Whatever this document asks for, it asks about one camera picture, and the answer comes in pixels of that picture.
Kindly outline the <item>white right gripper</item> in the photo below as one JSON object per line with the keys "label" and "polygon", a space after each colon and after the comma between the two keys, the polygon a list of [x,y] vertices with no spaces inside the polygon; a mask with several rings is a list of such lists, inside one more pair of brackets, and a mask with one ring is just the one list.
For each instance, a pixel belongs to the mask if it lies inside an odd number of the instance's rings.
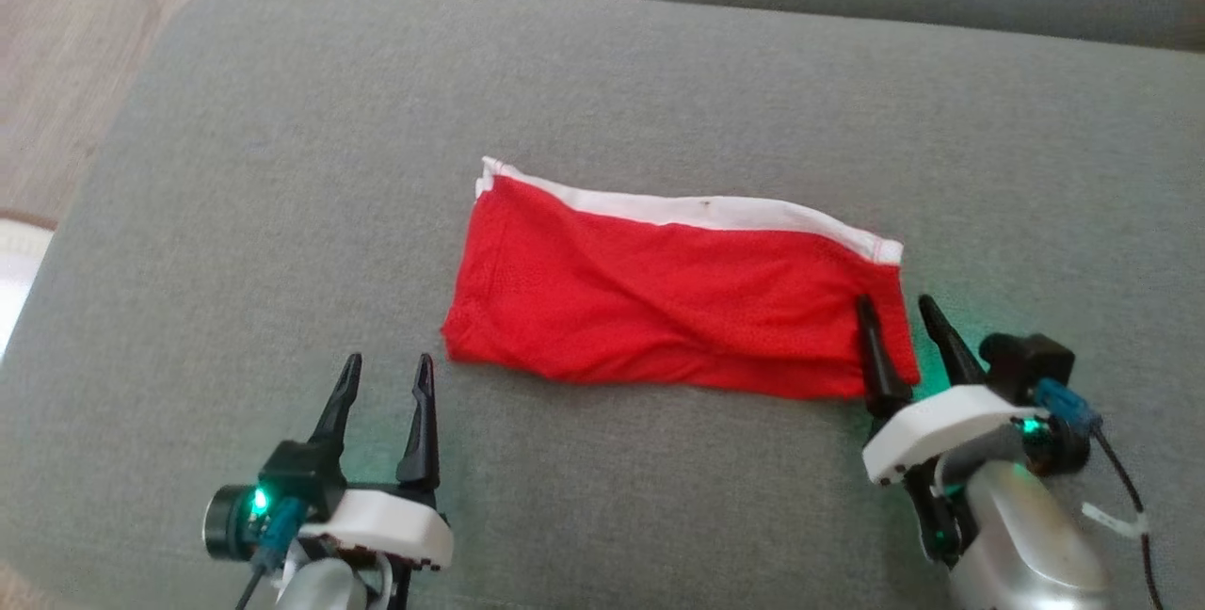
{"label": "white right gripper", "polygon": [[1038,477],[1080,473],[1091,459],[1091,438],[1036,403],[1017,405],[991,391],[978,358],[937,299],[921,294],[918,310],[952,388],[912,401],[872,298],[856,298],[862,387],[874,418],[862,465],[871,483],[907,491],[923,555],[954,567],[980,529],[965,494],[972,474],[991,461]]}

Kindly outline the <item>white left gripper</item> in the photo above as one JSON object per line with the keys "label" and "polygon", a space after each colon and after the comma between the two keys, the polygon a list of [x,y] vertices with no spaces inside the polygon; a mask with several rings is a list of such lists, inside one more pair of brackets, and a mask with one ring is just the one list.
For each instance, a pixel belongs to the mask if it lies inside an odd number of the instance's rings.
{"label": "white left gripper", "polygon": [[[348,356],[308,442],[343,447],[362,382],[362,353]],[[441,467],[435,366],[423,353],[412,386],[416,409],[396,464],[400,489],[437,489]],[[239,609],[272,585],[276,609],[406,609],[415,571],[449,567],[455,538],[435,508],[382,489],[349,489],[328,520],[296,497],[259,486],[217,489],[202,520],[214,561],[249,564]]]}

